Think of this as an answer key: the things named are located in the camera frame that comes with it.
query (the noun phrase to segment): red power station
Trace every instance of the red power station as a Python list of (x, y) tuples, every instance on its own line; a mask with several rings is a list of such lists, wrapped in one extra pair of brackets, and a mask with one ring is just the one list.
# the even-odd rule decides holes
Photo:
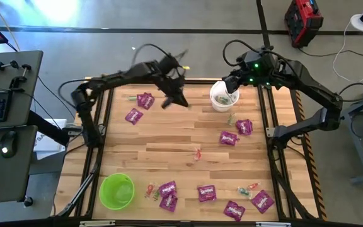
[(285, 14), (285, 24), (292, 46), (307, 47), (323, 24), (323, 17), (315, 0), (292, 0)]

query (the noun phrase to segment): wooden table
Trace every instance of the wooden table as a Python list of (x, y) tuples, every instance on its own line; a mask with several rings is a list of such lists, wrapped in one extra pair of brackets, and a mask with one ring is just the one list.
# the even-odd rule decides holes
[[(210, 103), (210, 87), (186, 85), (184, 94), (191, 108), (172, 105), (166, 110), (161, 108), (163, 94), (154, 85), (135, 84), (115, 90), (99, 185), (113, 173), (125, 173), (134, 181), (135, 197), (124, 210), (111, 211), (100, 203), (97, 193), (93, 219), (233, 221), (223, 214), (226, 203), (232, 200), (246, 208), (242, 221), (278, 220), (275, 205), (260, 214), (236, 191), (238, 187), (260, 182), (255, 193), (263, 189), (274, 197), (257, 89), (242, 87), (238, 103), (230, 111), (218, 113)], [(156, 98), (149, 110), (138, 107), (136, 101), (127, 100), (128, 96), (145, 91)], [(279, 123), (296, 123), (289, 90), (274, 91), (274, 100)], [(124, 120), (132, 108), (144, 113), (136, 125)], [(254, 128), (252, 135), (239, 136), (235, 147), (219, 144), (221, 131), (237, 133), (235, 126), (226, 123), (230, 113), (235, 113), (237, 119), (250, 119)], [(81, 138), (77, 139), (69, 149), (82, 142)], [(291, 142), (289, 145), (302, 152), (301, 146)], [(193, 160), (195, 148), (202, 149), (202, 159), (198, 162)], [(86, 148), (81, 148), (66, 157), (55, 197), (58, 211), (79, 187), (85, 151)], [(290, 149), (285, 149), (285, 158), (293, 191), (308, 211), (317, 216), (305, 160)], [(160, 199), (154, 202), (144, 198), (148, 183), (171, 180), (176, 181), (178, 191), (175, 212), (161, 209)], [(217, 200), (200, 203), (196, 187), (210, 184), (216, 187)], [(286, 196), (281, 195), (285, 213), (288, 213)]]

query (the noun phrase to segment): concrete floor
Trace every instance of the concrete floor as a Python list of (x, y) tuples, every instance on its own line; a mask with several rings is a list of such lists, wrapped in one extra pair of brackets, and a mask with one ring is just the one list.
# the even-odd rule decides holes
[[(289, 0), (263, 0), (268, 29), (284, 30), (282, 15)], [(363, 11), (363, 0), (318, 0), (325, 17), (322, 30), (342, 31), (349, 17)], [(247, 29), (260, 30), (255, 0), (65, 0), (43, 1), (6, 0), (0, 10), (10, 26), (68, 26), (82, 28), (191, 28), (191, 29)], [(8, 33), (4, 33), (13, 44)], [(21, 50), (42, 50), (44, 57), (40, 77), (53, 91), (64, 81), (97, 76), (127, 69), (133, 47), (152, 42), (176, 54), (184, 49), (189, 53), (183, 64), (192, 69), (189, 77), (220, 78), (230, 72), (222, 60), (223, 45), (232, 39), (242, 39), (252, 46), (261, 46), (261, 35), (226, 34), (132, 34), (132, 33), (28, 33), (15, 32)], [(312, 54), (336, 52), (342, 45), (341, 36), (317, 36), (305, 50)], [(284, 35), (271, 35), (275, 51), (290, 59), (305, 64), (314, 79), (332, 91), (339, 91), (348, 81), (338, 78), (332, 68), (333, 57), (309, 57), (290, 46)], [(347, 49), (363, 53), (363, 36), (347, 39)], [(0, 45), (0, 52), (10, 51)], [(230, 58), (242, 53), (240, 46), (228, 49)], [(161, 54), (147, 48), (139, 60), (157, 59)], [(363, 57), (342, 54), (337, 61), (337, 70), (354, 81), (363, 78)], [(363, 88), (353, 88), (344, 94), (353, 98)], [(55, 118), (72, 121), (67, 110), (37, 84), (36, 99)], [(302, 96), (306, 116), (319, 109), (314, 101)], [(41, 116), (47, 117), (40, 109)], [(313, 152), (318, 166), (318, 175), (330, 221), (363, 224), (363, 185), (353, 186), (350, 177), (363, 174), (359, 158), (349, 138), (346, 127), (333, 132), (311, 133)], [(45, 218), (50, 214), (52, 196), (58, 181), (58, 173), (31, 177), (28, 194), (36, 200), (27, 209), (18, 209), (21, 204), (0, 204), (0, 221)]]

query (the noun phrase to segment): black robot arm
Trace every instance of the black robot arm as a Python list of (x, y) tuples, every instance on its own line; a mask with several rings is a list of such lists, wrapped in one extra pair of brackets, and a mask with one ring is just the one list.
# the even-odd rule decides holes
[(228, 93), (233, 93), (240, 85), (274, 86), (277, 89), (285, 86), (303, 92), (323, 106), (311, 118), (302, 122), (268, 129), (272, 146), (285, 148), (294, 136), (316, 129), (331, 131), (338, 128), (342, 98), (314, 80), (308, 69), (299, 61), (283, 58), (273, 52), (272, 47), (251, 50), (239, 56), (236, 61), (240, 68), (222, 79), (226, 83)]
[(171, 103), (188, 107), (183, 95), (184, 75), (179, 74), (175, 78), (167, 76), (172, 69), (178, 67), (180, 67), (178, 61), (168, 54), (160, 62), (138, 63), (128, 71), (91, 78), (88, 82), (79, 85), (71, 93), (71, 97), (82, 121), (85, 144), (95, 148), (102, 143), (98, 126), (93, 123), (91, 111), (92, 106), (105, 90), (130, 83), (154, 83), (166, 96), (162, 108), (166, 108)]

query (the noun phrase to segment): black mouse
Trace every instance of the black mouse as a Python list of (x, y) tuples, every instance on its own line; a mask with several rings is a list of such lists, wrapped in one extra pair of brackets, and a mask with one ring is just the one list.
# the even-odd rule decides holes
[(16, 154), (18, 134), (15, 131), (5, 133), (1, 138), (1, 154), (4, 158), (12, 158)]

